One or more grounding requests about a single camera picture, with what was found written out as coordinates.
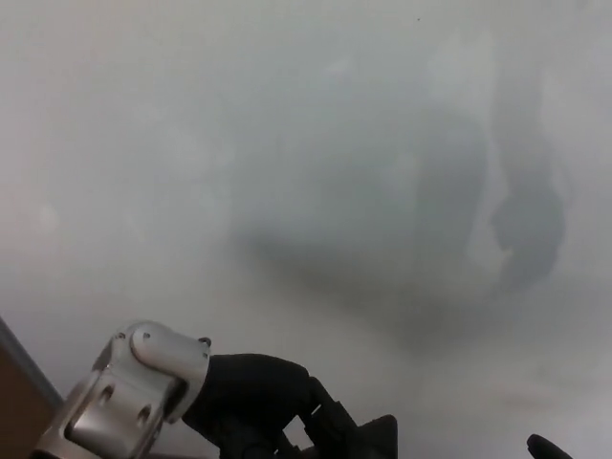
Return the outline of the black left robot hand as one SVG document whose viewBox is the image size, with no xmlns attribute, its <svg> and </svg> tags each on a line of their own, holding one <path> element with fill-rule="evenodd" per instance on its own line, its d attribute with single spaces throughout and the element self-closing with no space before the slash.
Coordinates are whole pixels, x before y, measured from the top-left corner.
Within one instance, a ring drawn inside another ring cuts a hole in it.
<svg viewBox="0 0 612 459">
<path fill-rule="evenodd" d="M 222 458 L 371 458 L 356 423 L 301 365 L 266 355 L 210 359 L 182 416 Z"/>
</svg>

